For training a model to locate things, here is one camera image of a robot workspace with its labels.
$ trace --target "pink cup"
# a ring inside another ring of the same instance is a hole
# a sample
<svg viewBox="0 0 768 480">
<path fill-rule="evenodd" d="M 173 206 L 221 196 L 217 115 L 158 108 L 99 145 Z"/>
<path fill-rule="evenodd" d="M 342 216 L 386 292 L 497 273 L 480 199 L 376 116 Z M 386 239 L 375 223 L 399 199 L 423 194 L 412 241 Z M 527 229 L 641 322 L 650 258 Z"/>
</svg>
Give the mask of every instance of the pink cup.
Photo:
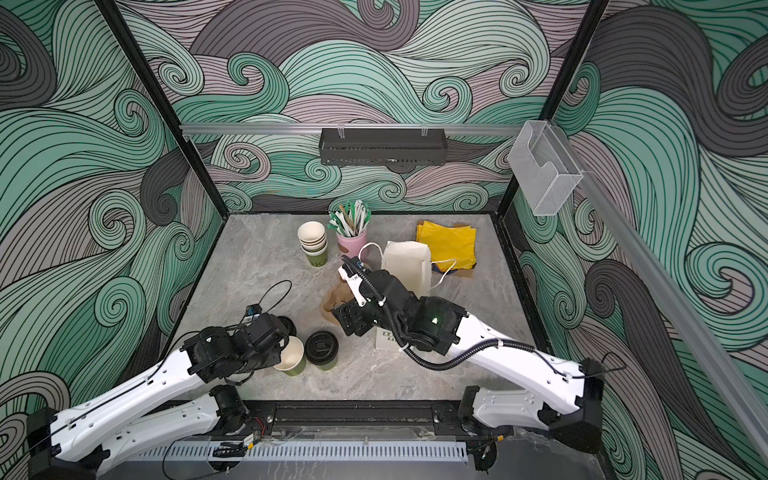
<svg viewBox="0 0 768 480">
<path fill-rule="evenodd" d="M 339 243 L 339 250 L 341 250 L 341 253 L 347 255 L 349 258 L 357 257 L 360 255 L 362 246 L 368 243 L 368 232 L 367 230 L 363 230 L 357 237 L 342 237 L 336 233 L 336 241 Z"/>
</svg>

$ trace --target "yellow napkin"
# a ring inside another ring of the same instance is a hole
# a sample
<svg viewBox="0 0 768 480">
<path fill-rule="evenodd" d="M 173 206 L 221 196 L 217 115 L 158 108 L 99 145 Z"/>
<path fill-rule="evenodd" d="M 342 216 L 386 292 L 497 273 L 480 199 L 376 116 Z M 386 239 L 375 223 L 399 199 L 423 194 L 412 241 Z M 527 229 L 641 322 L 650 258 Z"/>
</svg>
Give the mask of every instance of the yellow napkin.
<svg viewBox="0 0 768 480">
<path fill-rule="evenodd" d="M 444 227 L 425 221 L 416 226 L 416 241 L 425 243 L 432 252 L 432 261 L 456 259 L 454 269 L 474 268 L 475 235 L 477 230 L 471 227 Z M 453 262 L 437 263 L 441 272 L 451 267 Z"/>
</svg>

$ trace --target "straw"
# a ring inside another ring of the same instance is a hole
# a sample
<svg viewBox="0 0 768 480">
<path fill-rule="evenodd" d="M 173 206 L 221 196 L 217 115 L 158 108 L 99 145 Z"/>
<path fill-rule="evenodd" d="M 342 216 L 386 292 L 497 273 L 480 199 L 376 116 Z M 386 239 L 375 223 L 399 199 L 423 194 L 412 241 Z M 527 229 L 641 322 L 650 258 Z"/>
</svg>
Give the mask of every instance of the straw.
<svg viewBox="0 0 768 480">
<path fill-rule="evenodd" d="M 371 212 L 362 200 L 339 204 L 334 211 L 329 211 L 329 227 L 336 230 L 342 237 L 357 237 L 371 219 Z"/>
</svg>

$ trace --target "paper cup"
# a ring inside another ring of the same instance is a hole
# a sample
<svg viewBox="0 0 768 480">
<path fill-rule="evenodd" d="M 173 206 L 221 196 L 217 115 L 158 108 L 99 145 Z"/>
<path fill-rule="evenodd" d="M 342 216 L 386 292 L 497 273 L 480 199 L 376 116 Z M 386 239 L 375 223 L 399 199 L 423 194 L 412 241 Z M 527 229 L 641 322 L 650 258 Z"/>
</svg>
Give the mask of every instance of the paper cup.
<svg viewBox="0 0 768 480">
<path fill-rule="evenodd" d="M 306 259 L 310 261 L 312 266 L 323 266 L 328 261 L 328 245 L 325 245 L 322 250 L 318 252 L 309 252 L 302 249 Z"/>
<path fill-rule="evenodd" d="M 321 251 L 323 248 L 325 248 L 325 247 L 326 247 L 326 245 L 328 245 L 328 242 L 324 240 L 324 241 L 322 241 L 322 242 L 318 243 L 317 245 L 312 245 L 312 246 L 309 246 L 309 245 L 304 245 L 304 244 L 302 243 L 302 244 L 301 244 L 301 247 L 302 247 L 302 248 L 304 249 L 304 251 L 306 251 L 306 252 L 319 252 L 319 251 Z"/>
<path fill-rule="evenodd" d="M 280 352 L 280 363 L 275 365 L 275 369 L 288 376 L 297 376 L 304 371 L 305 366 L 304 344 L 298 337 L 289 336 L 288 345 Z"/>
<path fill-rule="evenodd" d="M 342 237 L 336 233 L 336 240 L 339 242 L 339 250 L 349 258 L 360 255 L 360 249 L 368 243 L 368 231 L 363 230 L 357 237 Z"/>
<path fill-rule="evenodd" d="M 317 245 L 317 244 L 319 244 L 319 243 L 324 243 L 326 240 L 327 240 L 327 237 L 326 237 L 326 235 L 325 235 L 325 234 L 323 234 L 323 236 L 322 236 L 322 237 L 320 237 L 319 239 L 317 239 L 317 240 L 312 240 L 311 242 L 307 242 L 307 241 L 301 240 L 301 239 L 299 238 L 299 242 L 300 242 L 302 245 L 304 245 L 305 247 L 311 247 L 312 245 Z"/>
<path fill-rule="evenodd" d="M 302 243 L 316 243 L 326 235 L 326 226 L 320 222 L 306 222 L 299 227 L 299 240 Z"/>
</svg>

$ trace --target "aluminum rail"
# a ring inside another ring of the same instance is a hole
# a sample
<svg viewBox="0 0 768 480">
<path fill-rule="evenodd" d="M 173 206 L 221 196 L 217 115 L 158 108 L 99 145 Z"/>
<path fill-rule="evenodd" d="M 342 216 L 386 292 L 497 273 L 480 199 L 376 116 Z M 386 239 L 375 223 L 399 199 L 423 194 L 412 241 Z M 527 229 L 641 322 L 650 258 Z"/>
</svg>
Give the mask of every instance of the aluminum rail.
<svg viewBox="0 0 768 480">
<path fill-rule="evenodd" d="M 324 128 L 441 128 L 446 135 L 514 137 L 522 124 L 290 124 L 280 122 L 199 122 L 181 124 L 184 135 L 320 135 Z"/>
</svg>

